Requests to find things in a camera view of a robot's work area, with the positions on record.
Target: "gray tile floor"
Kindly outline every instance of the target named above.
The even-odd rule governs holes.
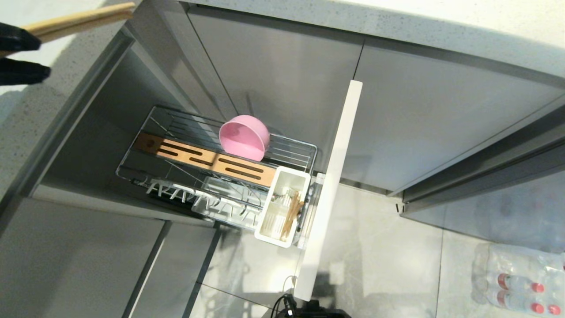
[[[471,264],[484,241],[401,218],[397,203],[340,185],[313,298],[354,318],[522,317],[472,300]],[[293,287],[299,252],[226,230],[190,317],[269,317]]]

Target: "dish rack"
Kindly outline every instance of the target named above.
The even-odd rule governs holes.
[[[225,156],[218,139],[222,124],[223,122],[215,119],[155,106],[116,168],[116,175],[144,187],[148,195],[172,200],[176,204],[186,204],[192,212],[207,218],[254,231],[269,187],[251,182],[249,178],[237,178],[173,160],[171,156],[164,157],[166,154],[157,156],[136,146],[140,135],[150,135],[172,144],[183,143],[203,152]],[[257,164],[273,169],[285,166],[312,176],[318,154],[315,145],[277,134],[270,135],[270,146],[265,157]],[[252,162],[231,154],[229,156]],[[312,188],[309,189],[299,214],[297,232],[300,232],[306,218],[311,195]]]

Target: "wooden knife block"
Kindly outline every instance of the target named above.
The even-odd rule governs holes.
[[[270,187],[275,168],[141,132],[133,147],[201,169]]]

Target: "pink bowl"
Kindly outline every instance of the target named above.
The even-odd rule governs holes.
[[[257,118],[240,115],[220,127],[220,144],[225,152],[261,161],[269,147],[267,127]]]

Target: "speckled countertop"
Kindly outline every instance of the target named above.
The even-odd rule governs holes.
[[[0,0],[0,21],[25,25],[121,0]],[[565,78],[565,0],[192,0],[392,38]],[[53,68],[41,85],[0,87],[0,197],[122,23],[12,56]]]

